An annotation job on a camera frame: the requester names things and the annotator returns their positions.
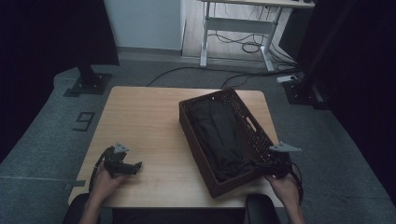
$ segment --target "black cable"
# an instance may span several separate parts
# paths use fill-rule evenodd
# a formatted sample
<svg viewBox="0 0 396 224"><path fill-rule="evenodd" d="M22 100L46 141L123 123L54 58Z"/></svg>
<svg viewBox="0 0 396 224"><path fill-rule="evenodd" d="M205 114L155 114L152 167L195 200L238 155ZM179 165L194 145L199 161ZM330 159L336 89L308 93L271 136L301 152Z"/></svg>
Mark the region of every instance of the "black cable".
<svg viewBox="0 0 396 224"><path fill-rule="evenodd" d="M255 52L258 52L258 51L261 50L262 43L259 44L259 43L257 43L257 41L255 41L255 42L241 42L242 40L245 40L245 39L247 39L247 38L249 38L249 37L251 37L251 36L253 36L253 39L254 39L254 36L255 36L254 34L245 36L245 37L243 37L243 38L241 38L241 39L237 39L237 40L232 40L232 39L230 39L230 38L228 38L228 37L226 37L226 36L218 35L218 34L217 34L217 31L216 31L216 33L215 33L214 35L218 38L218 40L219 40L220 42L223 42L223 43L226 43L226 44L228 44L228 43L237 43L237 44L241 44L241 45L242 45L242 50L243 50L244 52L246 52L246 53L255 53ZM263 41L264 38L268 38L268 37L265 36L265 35L260 35L260 36L262 37L262 41ZM246 46L254 46L254 47L257 47L257 49L256 49L256 50L247 50L247 49L246 49ZM286 58L288 58L288 59L290 59L290 60L292 60L292 58L291 58L290 56L285 55L285 54L281 53L280 51L278 51L278 50L276 49L274 43L271 43L271 46L273 47L273 49L274 49L277 53L279 53L280 55L282 55L282 56L284 56L284 57L286 57ZM285 60L281 59L279 56L277 56L277 55L276 55L272 50L270 50L270 49L268 50L268 52L271 54L271 56L273 57L274 61L276 61L277 63L288 63L288 64L291 65L291 66L295 66L295 65L296 65L295 62L288 62L288 61L285 61Z"/></svg>
<svg viewBox="0 0 396 224"><path fill-rule="evenodd" d="M221 85L220 88L221 88L221 89L225 89L227 82L230 81L231 79L237 78L237 77L243 77L243 76L250 76L250 77L271 77L271 76L275 76L275 75L281 75L281 74L287 74L287 73L296 73L296 72L299 72L299 70L296 70L296 69L285 69L285 70L282 70L282 71L277 71L277 72L272 72L272 73L257 73L257 74L242 74L242 75L237 75L237 76L233 76L233 77L228 77L228 78L223 82L223 84ZM239 84L239 85L234 86L234 87L239 87L239 86L241 86L241 85L243 85L243 84L245 84L245 83L246 83L246 81L244 81L242 84Z"/></svg>
<svg viewBox="0 0 396 224"><path fill-rule="evenodd" d="M224 89L240 87L240 86L242 86L243 84L247 83L247 81L248 81L248 79L249 79L250 77L252 77L252 76L246 77L245 80L244 80L242 83L238 84L238 85L234 85L234 86L224 86Z"/></svg>
<svg viewBox="0 0 396 224"><path fill-rule="evenodd" d="M265 19L266 21L268 21L268 16L270 15L270 13L271 13L271 7L268 9L267 18Z"/></svg>
<svg viewBox="0 0 396 224"><path fill-rule="evenodd" d="M264 42L264 38L267 38L267 36L265 36L265 35L260 35L260 36L262 37L262 42ZM255 37L256 37L256 35L253 34L253 41L254 41L255 43L259 43L259 42L256 41L256 38L255 38Z"/></svg>
<svg viewBox="0 0 396 224"><path fill-rule="evenodd" d="M102 163L103 158L105 157L105 154L106 154L108 151L109 151L109 149L107 148L107 149L102 153L102 155L99 157L98 161L96 162L95 166L93 167L92 174L91 174L91 179L90 179L90 186L88 187L88 191L89 191L89 192L92 191L93 182L94 182L94 180L95 180L95 178L96 178L97 170L98 170L100 164Z"/></svg>
<svg viewBox="0 0 396 224"><path fill-rule="evenodd" d="M271 73L249 73L249 72L239 72L239 71L231 71L231 70L224 70L224 69L213 69L213 68L202 68L202 67L179 67L179 68L174 68L171 69L169 71L166 71L164 73L159 74L157 77L155 77L154 79L152 79L150 81L149 84L146 85L146 87L149 87L152 83L154 83L156 80L158 80L160 77L165 76L166 74L169 74L171 72L175 72L178 70L182 70L182 69L196 69L196 70L205 70L205 71L212 71L212 72L228 72L228 73L236 73L239 75L233 76L233 77L227 77L226 80L223 82L223 84L221 85L221 89L223 89L227 82L230 81L233 78L237 78L237 77L243 77L243 76L252 76L252 77L269 77L269 76L275 76L275 75L281 75L281 74L287 74L287 73L296 73L298 72L298 70L296 69L285 69L285 70L280 70L277 72L271 72Z"/></svg>
<svg viewBox="0 0 396 224"><path fill-rule="evenodd" d="M258 21L262 19L262 13L260 13L259 18L256 17L256 19L257 19Z"/></svg>
<svg viewBox="0 0 396 224"><path fill-rule="evenodd" d="M253 12L254 12L254 10L256 10L256 8L257 8L257 6L255 6L254 8L253 8L253 10L250 12L250 15L248 15L248 20L250 19L250 17L251 17L251 15L253 15Z"/></svg>
<svg viewBox="0 0 396 224"><path fill-rule="evenodd" d="M301 183L303 184L303 176L302 176L302 174L301 174L301 171L300 171L300 168L298 167L298 165L296 164L296 163L294 163L294 162L290 162L291 164L293 164L296 168L297 168L297 170L298 170L298 174L299 174L299 177L300 177L300 181L301 181Z"/></svg>

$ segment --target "wicker basket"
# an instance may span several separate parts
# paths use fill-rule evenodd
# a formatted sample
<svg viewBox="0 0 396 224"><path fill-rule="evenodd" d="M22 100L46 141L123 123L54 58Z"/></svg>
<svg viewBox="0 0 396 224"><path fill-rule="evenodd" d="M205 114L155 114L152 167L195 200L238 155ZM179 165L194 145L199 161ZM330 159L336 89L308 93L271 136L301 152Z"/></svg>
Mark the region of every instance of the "wicker basket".
<svg viewBox="0 0 396 224"><path fill-rule="evenodd" d="M234 178L219 182L209 162L206 159L205 153L200 146L196 131L190 123L191 106L203 100L214 100L224 104L229 104L233 108L235 118L238 123L238 132L241 134L243 142L243 155L246 160L261 161L263 163L271 163L269 147L273 145L271 139L265 133L259 122L252 116L244 102L238 96L235 90L228 89L225 91L215 91L207 95L191 98L179 103L179 121L184 134L187 137L192 156L198 165L199 171L204 178L206 186L213 198L220 196L232 189L236 189L247 182L256 179L263 175L262 169L252 169L251 171Z"/></svg>

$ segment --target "black fabric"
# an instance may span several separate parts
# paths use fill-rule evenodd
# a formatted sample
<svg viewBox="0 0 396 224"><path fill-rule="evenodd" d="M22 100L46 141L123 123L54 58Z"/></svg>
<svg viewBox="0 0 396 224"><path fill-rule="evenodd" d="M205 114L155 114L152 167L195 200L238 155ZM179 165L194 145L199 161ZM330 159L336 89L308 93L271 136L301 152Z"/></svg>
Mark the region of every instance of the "black fabric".
<svg viewBox="0 0 396 224"><path fill-rule="evenodd" d="M242 224L245 209L113 209L117 224Z"/></svg>
<svg viewBox="0 0 396 224"><path fill-rule="evenodd" d="M249 161L244 161L242 140L230 105L205 100L195 103L190 112L198 140L219 181L253 168Z"/></svg>
<svg viewBox="0 0 396 224"><path fill-rule="evenodd" d="M247 224L280 224L274 204L267 195L248 195L246 209Z"/></svg>
<svg viewBox="0 0 396 224"><path fill-rule="evenodd" d="M89 193L79 194L73 202L70 204L69 209L67 210L66 215L64 215L64 224L76 224L79 223L79 220L84 213L85 203L90 198Z"/></svg>

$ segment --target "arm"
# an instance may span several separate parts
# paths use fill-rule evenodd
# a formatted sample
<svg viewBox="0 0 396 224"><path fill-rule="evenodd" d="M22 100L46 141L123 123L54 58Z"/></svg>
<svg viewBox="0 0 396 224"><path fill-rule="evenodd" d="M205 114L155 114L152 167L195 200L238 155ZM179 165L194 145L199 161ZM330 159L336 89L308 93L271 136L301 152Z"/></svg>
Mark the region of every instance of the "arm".
<svg viewBox="0 0 396 224"><path fill-rule="evenodd" d="M101 163L93 182L90 198L85 204L84 213L79 223L96 223L103 201L110 196L125 179L126 177L124 175L119 175L114 179L111 178L103 163Z"/></svg>
<svg viewBox="0 0 396 224"><path fill-rule="evenodd" d="M299 193L294 178L287 175L276 179L271 175L265 177L271 184L276 197L283 203L290 224L304 224L303 211L299 204Z"/></svg>

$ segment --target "human hand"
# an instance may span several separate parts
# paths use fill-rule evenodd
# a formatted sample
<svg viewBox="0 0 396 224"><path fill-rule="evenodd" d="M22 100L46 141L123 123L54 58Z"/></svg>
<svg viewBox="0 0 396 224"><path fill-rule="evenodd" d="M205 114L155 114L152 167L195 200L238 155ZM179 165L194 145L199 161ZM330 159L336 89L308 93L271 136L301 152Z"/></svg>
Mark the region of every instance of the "human hand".
<svg viewBox="0 0 396 224"><path fill-rule="evenodd" d="M299 202L300 194L294 177L291 174L280 179L276 179L271 175L265 175L264 177L270 182L276 197L285 206L289 223L304 223L303 211Z"/></svg>
<svg viewBox="0 0 396 224"><path fill-rule="evenodd" d="M116 188L118 188L121 183L125 181L125 179L125 175L118 175L113 179L102 162L96 172L90 198L101 204L105 198L110 196L116 190Z"/></svg>
<svg viewBox="0 0 396 224"><path fill-rule="evenodd" d="M286 204L299 204L299 192L295 179L291 174L283 178L276 179L271 175L265 175L265 179L270 182L276 197L286 206Z"/></svg>

